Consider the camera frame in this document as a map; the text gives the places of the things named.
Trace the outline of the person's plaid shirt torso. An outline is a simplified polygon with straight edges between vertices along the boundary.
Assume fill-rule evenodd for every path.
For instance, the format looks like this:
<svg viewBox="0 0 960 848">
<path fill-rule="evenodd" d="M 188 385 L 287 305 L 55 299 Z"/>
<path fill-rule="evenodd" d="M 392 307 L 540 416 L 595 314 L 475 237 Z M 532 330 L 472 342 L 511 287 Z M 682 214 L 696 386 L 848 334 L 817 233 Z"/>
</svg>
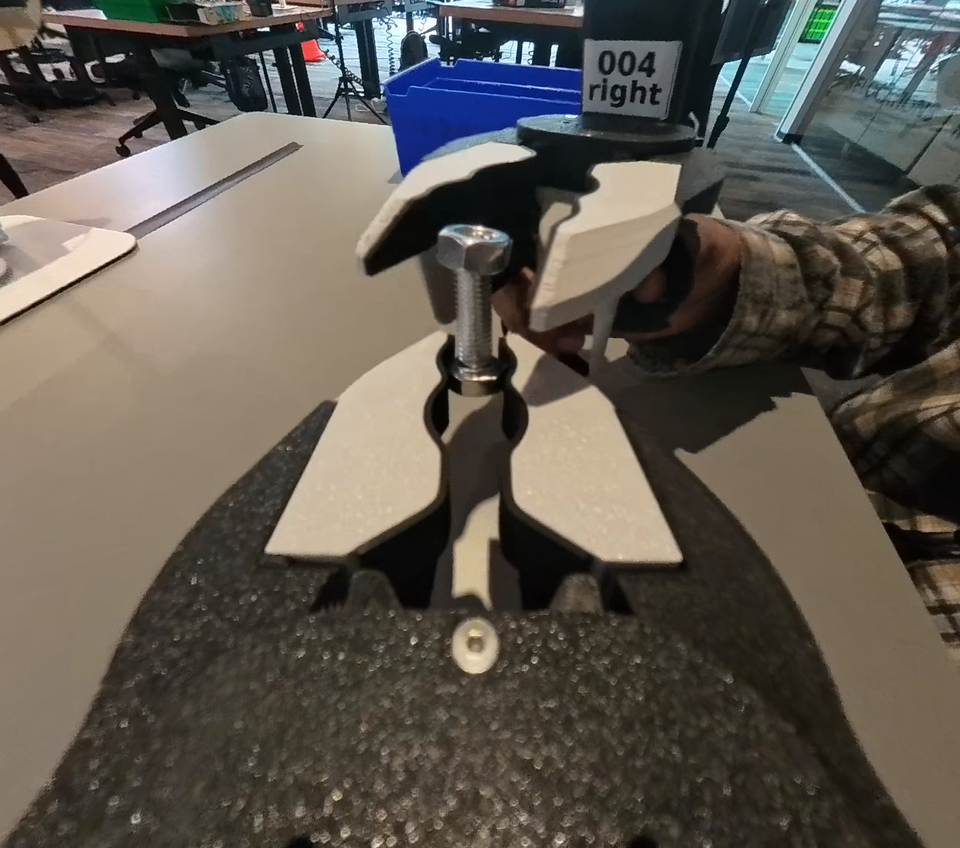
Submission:
<svg viewBox="0 0 960 848">
<path fill-rule="evenodd" d="M 959 648 L 959 369 L 947 351 L 828 417 L 948 654 Z"/>
</svg>

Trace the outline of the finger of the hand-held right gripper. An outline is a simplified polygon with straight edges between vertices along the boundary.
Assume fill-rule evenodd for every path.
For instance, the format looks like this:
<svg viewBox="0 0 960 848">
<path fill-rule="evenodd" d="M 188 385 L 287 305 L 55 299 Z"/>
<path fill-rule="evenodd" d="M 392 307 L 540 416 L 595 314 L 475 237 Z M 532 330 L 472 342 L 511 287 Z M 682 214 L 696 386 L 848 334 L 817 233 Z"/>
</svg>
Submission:
<svg viewBox="0 0 960 848">
<path fill-rule="evenodd" d="M 586 193 L 536 190 L 532 331 L 589 316 L 589 369 L 605 364 L 620 298 L 663 262 L 675 238 L 681 175 L 677 163 L 603 163 L 587 172 Z"/>
<path fill-rule="evenodd" d="M 503 232 L 512 241 L 513 265 L 529 261 L 542 180 L 542 157 L 515 144 L 479 144 L 427 159 L 402 179 L 361 235 L 359 264 L 376 276 L 433 248 L 439 231 L 456 224 Z"/>
</svg>

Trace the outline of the person's right hand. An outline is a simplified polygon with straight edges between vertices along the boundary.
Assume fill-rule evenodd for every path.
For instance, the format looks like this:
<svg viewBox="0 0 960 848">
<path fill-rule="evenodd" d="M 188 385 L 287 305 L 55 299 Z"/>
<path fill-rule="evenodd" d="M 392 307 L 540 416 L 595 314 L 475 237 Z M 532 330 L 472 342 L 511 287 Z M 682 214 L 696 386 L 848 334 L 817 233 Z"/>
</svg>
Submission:
<svg viewBox="0 0 960 848">
<path fill-rule="evenodd" d="M 627 321 L 609 336 L 668 359 L 698 361 L 720 340 L 734 313 L 741 256 L 738 233 L 723 220 L 688 216 L 663 264 L 625 295 Z M 525 267 L 494 293 L 502 328 L 558 360 L 578 357 L 588 338 L 590 352 L 598 354 L 591 315 L 544 332 L 530 327 L 535 282 L 536 273 Z"/>
</svg>

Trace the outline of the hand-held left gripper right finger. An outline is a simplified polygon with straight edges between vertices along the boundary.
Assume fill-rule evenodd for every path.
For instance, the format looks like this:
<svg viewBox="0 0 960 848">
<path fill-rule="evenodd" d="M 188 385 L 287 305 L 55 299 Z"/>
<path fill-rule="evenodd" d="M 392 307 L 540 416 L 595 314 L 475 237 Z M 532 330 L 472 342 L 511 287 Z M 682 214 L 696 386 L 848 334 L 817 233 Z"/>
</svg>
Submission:
<svg viewBox="0 0 960 848">
<path fill-rule="evenodd" d="M 524 338 L 506 338 L 520 433 L 510 449 L 519 512 L 602 567 L 676 567 L 680 547 L 613 403 Z"/>
</svg>

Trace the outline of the white flat tray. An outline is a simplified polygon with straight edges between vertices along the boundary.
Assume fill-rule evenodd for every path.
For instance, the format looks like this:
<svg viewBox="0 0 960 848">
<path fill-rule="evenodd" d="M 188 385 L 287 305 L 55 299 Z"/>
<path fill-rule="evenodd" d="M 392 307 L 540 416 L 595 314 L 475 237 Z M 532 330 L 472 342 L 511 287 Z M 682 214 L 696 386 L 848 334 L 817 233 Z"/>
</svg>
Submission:
<svg viewBox="0 0 960 848">
<path fill-rule="evenodd" d="M 1 218 L 1 323 L 132 254 L 127 232 L 27 215 Z"/>
</svg>

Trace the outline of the silver hex nut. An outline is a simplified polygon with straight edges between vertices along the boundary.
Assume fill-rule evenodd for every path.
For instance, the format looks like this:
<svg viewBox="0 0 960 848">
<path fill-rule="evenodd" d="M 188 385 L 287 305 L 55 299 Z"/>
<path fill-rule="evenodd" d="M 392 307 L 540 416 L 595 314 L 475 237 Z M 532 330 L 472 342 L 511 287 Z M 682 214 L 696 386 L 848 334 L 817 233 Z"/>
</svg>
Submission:
<svg viewBox="0 0 960 848">
<path fill-rule="evenodd" d="M 447 387 L 462 397 L 487 397 L 503 390 L 509 376 L 510 362 L 494 358 L 481 367 L 470 367 L 451 357 L 444 362 Z"/>
</svg>

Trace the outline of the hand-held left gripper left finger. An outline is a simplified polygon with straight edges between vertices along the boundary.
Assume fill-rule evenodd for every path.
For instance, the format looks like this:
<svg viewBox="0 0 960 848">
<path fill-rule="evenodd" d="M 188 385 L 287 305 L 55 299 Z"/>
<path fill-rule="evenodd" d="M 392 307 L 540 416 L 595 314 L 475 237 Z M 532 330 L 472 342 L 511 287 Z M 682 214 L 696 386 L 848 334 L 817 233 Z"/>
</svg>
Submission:
<svg viewBox="0 0 960 848">
<path fill-rule="evenodd" d="M 273 557 L 371 552 L 442 494 L 447 337 L 426 337 L 380 362 L 337 400 L 265 547 Z"/>
</svg>

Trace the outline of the silver hex bolt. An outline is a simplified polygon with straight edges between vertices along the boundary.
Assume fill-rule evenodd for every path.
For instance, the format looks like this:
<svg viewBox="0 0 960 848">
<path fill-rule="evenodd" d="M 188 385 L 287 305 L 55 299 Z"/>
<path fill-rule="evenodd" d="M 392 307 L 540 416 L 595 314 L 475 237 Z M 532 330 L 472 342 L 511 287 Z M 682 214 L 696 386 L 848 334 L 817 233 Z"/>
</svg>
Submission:
<svg viewBox="0 0 960 848">
<path fill-rule="evenodd" d="M 456 288 L 453 356 L 470 367 L 496 358 L 493 281 L 508 268 L 512 246 L 506 233 L 480 224 L 453 224 L 438 232 L 438 262 L 453 273 Z"/>
</svg>

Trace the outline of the black bag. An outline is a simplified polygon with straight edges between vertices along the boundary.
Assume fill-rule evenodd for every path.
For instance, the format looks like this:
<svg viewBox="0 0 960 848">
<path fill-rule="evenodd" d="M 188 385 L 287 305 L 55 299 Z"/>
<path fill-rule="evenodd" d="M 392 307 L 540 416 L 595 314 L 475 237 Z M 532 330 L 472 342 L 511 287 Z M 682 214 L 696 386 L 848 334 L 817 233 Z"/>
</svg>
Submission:
<svg viewBox="0 0 960 848">
<path fill-rule="evenodd" d="M 225 89 L 232 104 L 241 112 L 264 112 L 270 108 L 258 63 L 248 56 L 221 63 Z"/>
</svg>

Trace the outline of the person's right forearm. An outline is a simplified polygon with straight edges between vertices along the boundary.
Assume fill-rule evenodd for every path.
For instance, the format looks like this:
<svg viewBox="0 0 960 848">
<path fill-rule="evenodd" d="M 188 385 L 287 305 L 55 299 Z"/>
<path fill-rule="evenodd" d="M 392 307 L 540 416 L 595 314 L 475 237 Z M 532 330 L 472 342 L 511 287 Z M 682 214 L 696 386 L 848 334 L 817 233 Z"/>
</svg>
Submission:
<svg viewBox="0 0 960 848">
<path fill-rule="evenodd" d="M 877 214 L 832 222 L 789 211 L 721 220 L 742 252 L 723 336 L 695 362 L 630 347 L 642 372 L 782 362 L 847 381 L 958 346 L 958 188 L 922 187 Z"/>
</svg>

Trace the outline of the large blue storage bin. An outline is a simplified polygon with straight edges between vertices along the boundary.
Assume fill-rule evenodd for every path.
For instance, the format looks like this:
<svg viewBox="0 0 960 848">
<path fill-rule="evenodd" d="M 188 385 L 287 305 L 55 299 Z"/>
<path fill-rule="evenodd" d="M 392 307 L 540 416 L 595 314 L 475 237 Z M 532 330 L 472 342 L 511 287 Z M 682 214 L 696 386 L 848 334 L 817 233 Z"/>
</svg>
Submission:
<svg viewBox="0 0 960 848">
<path fill-rule="evenodd" d="M 577 115 L 579 69 L 438 58 L 389 78 L 382 93 L 402 175 L 450 142 L 510 129 L 523 118 Z"/>
</svg>

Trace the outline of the black office chair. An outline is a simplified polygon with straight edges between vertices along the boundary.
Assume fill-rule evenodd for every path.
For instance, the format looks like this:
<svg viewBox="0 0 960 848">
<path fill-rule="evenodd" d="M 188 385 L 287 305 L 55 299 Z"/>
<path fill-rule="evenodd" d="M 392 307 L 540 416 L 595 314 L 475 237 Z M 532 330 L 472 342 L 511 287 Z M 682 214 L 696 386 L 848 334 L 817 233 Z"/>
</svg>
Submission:
<svg viewBox="0 0 960 848">
<path fill-rule="evenodd" d="M 45 74 L 30 48 L 1 51 L 1 105 L 31 124 L 42 121 L 42 112 L 84 107 L 99 103 L 115 105 L 114 99 L 87 77 L 68 78 L 54 66 Z"/>
</svg>

